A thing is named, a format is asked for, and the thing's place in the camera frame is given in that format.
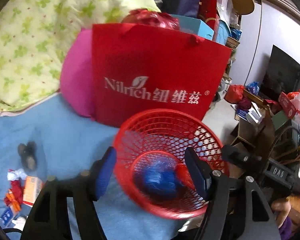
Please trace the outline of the red plastic mesh basket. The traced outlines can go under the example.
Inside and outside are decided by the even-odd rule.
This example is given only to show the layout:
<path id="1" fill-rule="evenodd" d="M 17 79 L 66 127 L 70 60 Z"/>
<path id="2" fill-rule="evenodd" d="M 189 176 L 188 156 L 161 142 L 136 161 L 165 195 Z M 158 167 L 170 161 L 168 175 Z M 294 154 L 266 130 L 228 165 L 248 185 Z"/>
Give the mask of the red plastic mesh basket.
<path id="1" fill-rule="evenodd" d="M 186 219 L 205 213 L 207 201 L 187 186 L 177 166 L 185 166 L 192 147 L 213 170 L 229 175 L 221 157 L 222 143 L 200 120 L 180 111 L 140 112 L 120 127 L 113 146 L 115 176 L 126 195 L 144 210 L 167 219 Z"/>

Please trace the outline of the blue white carton box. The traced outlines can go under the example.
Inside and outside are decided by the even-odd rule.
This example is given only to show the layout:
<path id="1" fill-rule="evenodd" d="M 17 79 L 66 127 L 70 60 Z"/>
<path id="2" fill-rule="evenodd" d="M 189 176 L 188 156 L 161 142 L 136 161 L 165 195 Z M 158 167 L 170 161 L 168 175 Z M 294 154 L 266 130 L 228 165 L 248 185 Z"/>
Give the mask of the blue white carton box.
<path id="1" fill-rule="evenodd" d="M 23 206 L 33 207 L 34 202 L 36 201 L 39 193 L 41 192 L 44 183 L 38 177 L 33 177 L 33 176 L 27 176 L 25 180 L 20 179 L 20 182 L 22 187 L 24 188 L 23 203 L 20 205 L 22 211 Z M 5 228 L 8 227 L 12 223 L 12 220 L 14 220 L 17 217 L 17 215 L 20 214 L 20 212 L 15 212 L 12 204 L 8 205 L 5 211 L 0 216 L 0 220 L 3 226 Z"/>

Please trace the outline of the grey black plastic bag wad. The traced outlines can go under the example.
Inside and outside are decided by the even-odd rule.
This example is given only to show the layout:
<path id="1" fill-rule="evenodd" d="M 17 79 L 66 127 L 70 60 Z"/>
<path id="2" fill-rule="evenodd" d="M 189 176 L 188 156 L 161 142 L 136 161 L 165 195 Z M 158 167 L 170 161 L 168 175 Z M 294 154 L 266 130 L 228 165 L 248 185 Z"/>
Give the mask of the grey black plastic bag wad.
<path id="1" fill-rule="evenodd" d="M 34 141 L 18 145 L 18 154 L 21 159 L 21 165 L 27 172 L 33 172 L 37 169 L 36 148 L 37 146 Z"/>

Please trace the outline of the orange plastic wrapper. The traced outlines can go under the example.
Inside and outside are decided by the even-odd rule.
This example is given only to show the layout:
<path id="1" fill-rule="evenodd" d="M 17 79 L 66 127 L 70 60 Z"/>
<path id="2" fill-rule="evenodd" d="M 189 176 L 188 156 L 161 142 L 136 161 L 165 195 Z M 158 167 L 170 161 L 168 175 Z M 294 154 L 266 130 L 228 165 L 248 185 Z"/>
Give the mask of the orange plastic wrapper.
<path id="1" fill-rule="evenodd" d="M 20 212 L 21 211 L 21 207 L 19 205 L 19 202 L 16 200 L 12 190 L 9 190 L 7 193 L 6 193 L 6 197 L 7 199 L 11 202 L 12 206 L 13 206 L 13 209 L 15 212 Z"/>

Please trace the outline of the white tissue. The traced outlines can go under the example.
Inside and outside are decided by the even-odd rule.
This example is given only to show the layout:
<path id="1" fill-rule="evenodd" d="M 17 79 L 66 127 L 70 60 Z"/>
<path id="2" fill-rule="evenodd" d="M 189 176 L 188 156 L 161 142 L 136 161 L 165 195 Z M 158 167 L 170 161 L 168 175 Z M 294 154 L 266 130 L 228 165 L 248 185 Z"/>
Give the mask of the white tissue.
<path id="1" fill-rule="evenodd" d="M 8 181 L 16 181 L 16 180 L 25 180 L 27 178 L 27 174 L 23 168 L 18 170 L 9 170 L 7 172 L 7 180 Z"/>

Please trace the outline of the light blue blanket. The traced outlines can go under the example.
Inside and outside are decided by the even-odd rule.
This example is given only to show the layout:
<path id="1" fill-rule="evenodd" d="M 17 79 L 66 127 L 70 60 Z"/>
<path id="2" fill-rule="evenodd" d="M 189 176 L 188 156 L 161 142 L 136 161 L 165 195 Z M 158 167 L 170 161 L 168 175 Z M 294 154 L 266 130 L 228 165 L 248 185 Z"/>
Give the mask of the light blue blanket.
<path id="1" fill-rule="evenodd" d="M 18 145 L 34 141 L 38 146 L 41 176 L 73 178 L 102 158 L 117 129 L 77 115 L 57 95 L 18 116 L 0 117 L 0 216 L 9 187 L 7 171 L 19 169 Z M 108 239 L 171 239 L 181 220 L 151 215 L 134 204 L 111 178 L 106 194 L 95 203 Z"/>

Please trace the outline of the red plastic bag on floor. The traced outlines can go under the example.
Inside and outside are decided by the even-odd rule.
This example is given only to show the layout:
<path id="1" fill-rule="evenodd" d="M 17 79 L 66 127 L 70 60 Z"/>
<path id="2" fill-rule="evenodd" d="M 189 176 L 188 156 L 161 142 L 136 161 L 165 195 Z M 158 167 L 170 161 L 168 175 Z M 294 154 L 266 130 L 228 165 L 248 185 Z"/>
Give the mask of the red plastic bag on floor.
<path id="1" fill-rule="evenodd" d="M 239 103 L 243 98 L 243 85 L 230 85 L 224 99 L 231 104 Z"/>

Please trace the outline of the magenta pillow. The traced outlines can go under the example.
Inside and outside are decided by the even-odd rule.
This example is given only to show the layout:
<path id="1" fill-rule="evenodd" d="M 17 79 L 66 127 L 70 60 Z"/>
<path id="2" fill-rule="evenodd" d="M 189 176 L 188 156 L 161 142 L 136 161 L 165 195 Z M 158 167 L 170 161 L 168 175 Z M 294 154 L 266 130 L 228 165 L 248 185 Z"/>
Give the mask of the magenta pillow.
<path id="1" fill-rule="evenodd" d="M 91 46 L 92 30 L 82 29 L 64 59 L 60 77 L 63 98 L 78 115 L 86 118 L 94 112 Z"/>

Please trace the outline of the red Nilrich shopping bag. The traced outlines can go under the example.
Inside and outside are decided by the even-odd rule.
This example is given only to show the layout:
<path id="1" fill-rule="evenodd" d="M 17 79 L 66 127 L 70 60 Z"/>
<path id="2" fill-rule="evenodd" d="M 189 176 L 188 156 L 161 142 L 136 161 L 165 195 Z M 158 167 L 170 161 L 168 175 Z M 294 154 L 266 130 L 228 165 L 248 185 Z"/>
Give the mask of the red Nilrich shopping bag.
<path id="1" fill-rule="evenodd" d="M 94 25 L 91 51 L 94 119 L 114 127 L 157 108 L 202 119 L 231 54 L 197 35 L 130 23 Z"/>

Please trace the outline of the blue plastic storage bin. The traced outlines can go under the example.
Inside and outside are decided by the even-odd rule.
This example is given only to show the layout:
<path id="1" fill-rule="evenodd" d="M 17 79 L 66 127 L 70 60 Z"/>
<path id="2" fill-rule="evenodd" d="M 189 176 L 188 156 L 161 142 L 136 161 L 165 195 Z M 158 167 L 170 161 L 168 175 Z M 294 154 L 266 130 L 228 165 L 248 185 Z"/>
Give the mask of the blue plastic storage bin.
<path id="1" fill-rule="evenodd" d="M 223 20 L 219 21 L 219 27 L 217 31 L 216 42 L 222 45 L 226 45 L 227 39 L 231 34 L 231 30 L 226 22 Z"/>

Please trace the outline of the light blue shoe box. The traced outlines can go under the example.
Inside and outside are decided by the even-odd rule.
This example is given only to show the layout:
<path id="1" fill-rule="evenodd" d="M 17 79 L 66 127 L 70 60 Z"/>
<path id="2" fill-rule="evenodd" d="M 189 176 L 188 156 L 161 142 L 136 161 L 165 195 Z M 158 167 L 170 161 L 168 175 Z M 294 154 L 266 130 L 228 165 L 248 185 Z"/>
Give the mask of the light blue shoe box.
<path id="1" fill-rule="evenodd" d="M 194 34 L 205 38 L 207 40 L 212 40 L 214 31 L 211 29 L 205 22 L 200 19 L 180 16 L 180 15 L 171 15 L 179 21 L 180 31 L 188 34 Z"/>

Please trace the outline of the green clover quilt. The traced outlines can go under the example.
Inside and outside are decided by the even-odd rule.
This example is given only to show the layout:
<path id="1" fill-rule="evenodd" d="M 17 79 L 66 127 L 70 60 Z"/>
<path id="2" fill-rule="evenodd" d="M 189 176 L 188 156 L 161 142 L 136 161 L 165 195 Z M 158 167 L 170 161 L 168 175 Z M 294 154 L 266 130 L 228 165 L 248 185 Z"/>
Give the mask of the green clover quilt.
<path id="1" fill-rule="evenodd" d="M 16 112 L 59 89 L 65 56 L 83 28 L 119 23 L 154 0 L 9 0 L 0 12 L 0 113 Z"/>

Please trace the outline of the red crumpled plastic bag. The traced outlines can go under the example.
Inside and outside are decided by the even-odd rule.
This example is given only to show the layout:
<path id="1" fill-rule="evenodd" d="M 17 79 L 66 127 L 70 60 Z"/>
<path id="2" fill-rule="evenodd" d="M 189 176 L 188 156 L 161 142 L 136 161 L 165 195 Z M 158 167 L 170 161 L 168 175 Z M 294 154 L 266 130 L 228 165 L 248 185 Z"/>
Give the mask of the red crumpled plastic bag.
<path id="1" fill-rule="evenodd" d="M 180 24 L 177 18 L 165 12 L 150 11 L 148 9 L 131 10 L 121 23 L 142 24 L 171 30 L 180 30 Z"/>

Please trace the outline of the dark red gift box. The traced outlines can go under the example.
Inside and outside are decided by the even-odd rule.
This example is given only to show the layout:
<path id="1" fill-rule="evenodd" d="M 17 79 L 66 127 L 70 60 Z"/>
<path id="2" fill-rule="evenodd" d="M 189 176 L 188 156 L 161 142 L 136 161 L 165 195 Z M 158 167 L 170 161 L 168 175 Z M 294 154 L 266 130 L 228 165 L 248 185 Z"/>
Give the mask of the dark red gift box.
<path id="1" fill-rule="evenodd" d="M 217 0 L 199 0 L 199 9 L 197 16 L 214 31 L 212 40 L 217 41 L 220 21 L 217 10 Z"/>

